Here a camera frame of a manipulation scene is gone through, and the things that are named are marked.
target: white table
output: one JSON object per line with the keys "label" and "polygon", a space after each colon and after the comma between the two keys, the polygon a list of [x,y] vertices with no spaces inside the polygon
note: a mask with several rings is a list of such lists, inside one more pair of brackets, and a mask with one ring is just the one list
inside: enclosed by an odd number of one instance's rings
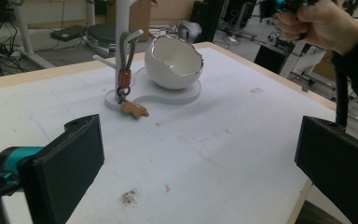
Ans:
{"label": "white table", "polygon": [[[104,106],[115,72],[98,62],[0,77],[0,151],[45,146],[67,121],[100,114],[105,162],[68,223],[294,223],[309,184],[294,162],[301,120],[333,120],[333,105],[213,44],[197,48],[200,98],[145,103],[139,120]],[[22,193],[4,201],[13,224],[31,223]]]}

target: white bowl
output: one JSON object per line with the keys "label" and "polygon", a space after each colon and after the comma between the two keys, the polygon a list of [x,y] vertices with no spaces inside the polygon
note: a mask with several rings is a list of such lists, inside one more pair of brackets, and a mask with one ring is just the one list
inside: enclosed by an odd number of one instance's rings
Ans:
{"label": "white bowl", "polygon": [[150,78],[167,90],[181,90],[197,81],[203,67],[202,56],[184,40],[161,35],[145,53],[145,69]]}

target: cardboard box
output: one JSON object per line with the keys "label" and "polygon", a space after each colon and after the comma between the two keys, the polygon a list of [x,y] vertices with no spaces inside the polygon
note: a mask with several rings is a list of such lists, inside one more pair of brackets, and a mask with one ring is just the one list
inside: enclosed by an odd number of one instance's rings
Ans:
{"label": "cardboard box", "polygon": [[334,72],[334,65],[331,63],[332,52],[328,49],[322,58],[322,60],[316,64],[313,68],[314,73],[326,77],[330,80],[336,80],[336,74]]}
{"label": "cardboard box", "polygon": [[189,21],[195,1],[159,0],[157,5],[151,7],[150,24],[168,25],[172,21]]}
{"label": "cardboard box", "polygon": [[[143,30],[144,33],[138,37],[138,41],[147,41],[149,38],[150,25],[150,0],[138,0],[130,7],[130,30]],[[106,23],[116,22],[116,1],[108,5],[106,9]]]}

